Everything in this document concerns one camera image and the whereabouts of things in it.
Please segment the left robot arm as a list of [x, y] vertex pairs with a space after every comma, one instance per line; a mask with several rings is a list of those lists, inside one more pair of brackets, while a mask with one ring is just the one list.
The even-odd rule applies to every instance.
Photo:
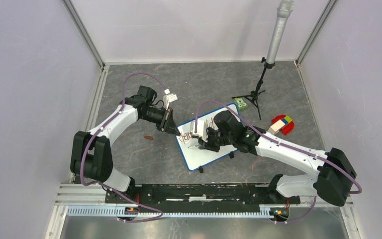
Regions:
[[125, 203], [136, 198], [135, 181], [114, 168], [111, 147], [121, 134], [138, 120], [154, 123], [156, 129], [179, 136], [181, 133], [173, 119], [169, 104], [178, 99], [176, 94], [164, 90], [163, 106], [157, 108], [157, 93], [150, 87], [140, 86], [137, 94], [125, 98], [116, 110], [98, 126], [74, 135], [70, 171], [117, 190]]

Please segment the white marker pen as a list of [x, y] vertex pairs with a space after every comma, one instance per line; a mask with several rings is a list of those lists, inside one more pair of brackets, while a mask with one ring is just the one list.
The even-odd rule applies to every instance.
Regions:
[[195, 144], [195, 145], [189, 146], [188, 148], [199, 148], [199, 147], [200, 147], [200, 144]]

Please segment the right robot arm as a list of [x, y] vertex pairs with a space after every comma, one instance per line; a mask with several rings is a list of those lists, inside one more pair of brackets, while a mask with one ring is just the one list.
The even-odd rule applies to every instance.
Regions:
[[237, 113], [221, 111], [214, 117], [216, 128], [196, 119], [191, 125], [198, 148], [219, 152], [221, 147], [233, 146], [239, 152], [267, 157], [304, 172], [302, 175], [279, 174], [269, 183], [268, 198], [280, 203], [294, 196], [317, 196], [334, 206], [343, 206], [351, 194], [362, 188], [346, 154], [337, 148], [330, 151], [304, 147], [252, 125], [244, 125]]

